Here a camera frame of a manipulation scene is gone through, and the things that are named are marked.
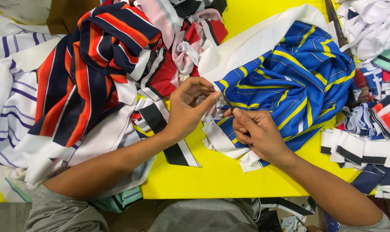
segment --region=small scissors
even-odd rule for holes
[[[223,99],[225,100],[226,104],[229,106],[229,108],[231,109],[231,112],[234,112],[234,106],[231,104],[231,102],[228,100],[228,98],[225,97],[225,95],[222,95],[223,96]],[[248,137],[251,137],[251,134],[249,134],[249,132],[246,132],[244,133],[246,136]]]

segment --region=person's right hand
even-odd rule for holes
[[[233,120],[234,132],[238,141],[248,144],[261,159],[270,163],[286,162],[295,155],[285,144],[278,127],[268,111],[250,111],[235,108]],[[231,115],[228,110],[225,116]]]

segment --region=fingernail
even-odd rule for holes
[[[213,97],[215,98],[215,100],[218,100],[221,97],[221,93],[220,92],[215,92],[213,94]]]
[[[234,114],[235,116],[237,116],[237,117],[240,117],[240,116],[242,115],[242,112],[241,112],[240,109],[234,108],[233,114]]]

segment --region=navy and orange striped fabric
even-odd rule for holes
[[[143,12],[127,3],[87,12],[38,69],[35,124],[29,134],[73,146],[96,124],[123,106],[115,83],[126,78],[143,49],[161,37]]]

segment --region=person's left hand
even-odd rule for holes
[[[207,98],[196,106],[198,97]],[[187,78],[171,93],[168,124],[164,129],[167,136],[181,141],[196,129],[203,114],[221,97],[212,84],[203,77]]]

